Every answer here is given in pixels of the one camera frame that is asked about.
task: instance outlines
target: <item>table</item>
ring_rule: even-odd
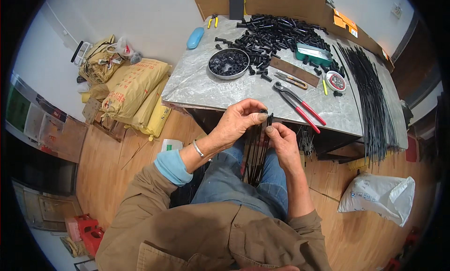
[[[218,18],[217,28],[211,27],[210,29],[207,28],[207,23],[210,18],[206,18],[203,24],[205,33],[198,47],[192,50],[186,49],[184,52],[162,92],[163,102],[181,108],[223,111],[229,105],[242,99],[254,98],[264,103],[269,109],[269,113],[273,112],[274,117],[279,118],[279,120],[307,125],[307,122],[272,89],[274,82],[278,80],[274,77],[274,73],[278,69],[269,66],[269,77],[274,79],[271,83],[265,81],[258,75],[251,76],[249,73],[235,80],[220,80],[207,70],[209,58],[217,51],[215,45],[220,44],[222,48],[227,48],[226,44],[215,42],[214,38],[219,37],[234,41],[246,30],[245,28],[236,28],[236,23],[239,21],[229,20],[228,16],[220,15]],[[316,30],[316,32],[330,46],[334,44],[336,49],[338,49],[337,42],[343,47],[353,47],[355,45],[345,38],[333,34],[326,35],[319,30]],[[382,60],[369,51],[364,51],[376,65],[380,83],[383,86],[384,95],[391,112],[398,144],[401,148],[407,149],[408,139],[405,120],[391,75]],[[333,48],[331,48],[331,53],[333,54],[333,58],[341,65]],[[315,74],[312,66],[303,65],[300,60],[295,58],[295,54],[290,50],[281,50],[277,55],[281,56],[282,60]],[[350,69],[345,61],[344,65],[347,72],[349,72]],[[363,136],[358,112],[360,107],[359,93],[353,78],[350,82],[346,78],[346,82],[349,86],[343,92],[344,95],[342,97],[334,97],[330,89],[328,96],[325,96],[321,81],[317,88],[308,85],[307,90],[300,89],[291,84],[290,87],[327,122],[327,125],[323,126],[313,116],[309,116],[321,131],[330,130],[338,132],[343,135],[355,137],[354,140],[356,140]]]

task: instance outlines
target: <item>blue jeans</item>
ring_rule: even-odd
[[[261,183],[254,188],[241,181],[244,146],[244,140],[239,139],[231,148],[218,153],[212,159],[191,203],[230,201],[269,217],[286,220],[286,175],[279,166],[275,150],[267,149]]]

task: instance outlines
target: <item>power outlet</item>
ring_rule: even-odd
[[[401,8],[398,4],[394,3],[391,9],[392,14],[394,14],[398,19],[401,17]]]

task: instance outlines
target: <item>brown jacket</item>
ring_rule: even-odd
[[[286,224],[232,202],[168,209],[175,189],[154,164],[136,174],[97,251],[100,270],[230,270],[234,261],[331,270],[316,211]]]

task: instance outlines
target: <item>silver bangle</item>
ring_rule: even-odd
[[[199,153],[200,157],[204,157],[205,155],[203,155],[203,153],[197,147],[197,144],[195,144],[195,139],[192,141],[192,144],[194,145],[195,150]]]

